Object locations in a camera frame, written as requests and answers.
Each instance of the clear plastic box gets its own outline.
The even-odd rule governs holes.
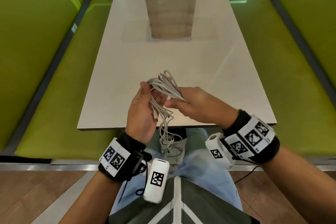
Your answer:
[[[146,0],[153,38],[191,36],[196,0]]]

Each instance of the table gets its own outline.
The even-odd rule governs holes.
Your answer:
[[[113,0],[77,128],[124,128],[140,81],[165,69],[179,86],[276,123],[229,0],[196,0],[192,36],[176,40],[151,38],[145,0]],[[171,126],[207,125],[174,117]]]

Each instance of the green seat cushion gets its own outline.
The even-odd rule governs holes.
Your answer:
[[[231,6],[282,145],[304,155],[335,155],[336,111],[271,1],[230,1],[242,1]]]
[[[92,0],[91,5],[112,3]],[[98,159],[118,131],[80,131],[77,123],[111,5],[84,15],[16,154],[29,158]]]
[[[0,151],[77,13],[71,0],[1,0]]]
[[[335,0],[280,0],[336,87]]]

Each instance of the bundled cable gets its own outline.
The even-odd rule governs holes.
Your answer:
[[[147,81],[148,84],[152,85],[157,91],[166,94],[170,98],[176,98],[182,101],[186,101],[177,86],[177,83],[174,77],[168,70],[165,70],[163,73],[160,73],[157,78],[151,78]],[[162,123],[159,126],[160,142],[164,145],[162,153],[169,152],[171,148],[174,148],[171,145],[174,142],[174,136],[178,136],[183,139],[180,135],[168,132],[168,124],[171,120],[174,119],[173,112],[159,105],[153,96],[150,98],[149,103],[153,108],[154,118],[157,118],[159,114],[162,118]]]

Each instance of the light blue jeans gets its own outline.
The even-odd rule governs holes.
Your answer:
[[[227,169],[223,169],[214,161],[213,156],[205,147],[208,135],[203,128],[187,128],[187,143],[182,164],[174,174],[169,174],[168,179],[174,176],[185,177],[198,186],[213,193],[217,197],[243,210],[240,197],[232,177]],[[158,132],[156,131],[146,151],[154,158],[163,159]],[[125,182],[117,195],[111,214],[124,208],[138,198],[137,189],[145,187],[145,175],[137,175],[128,182],[124,195],[118,204]]]

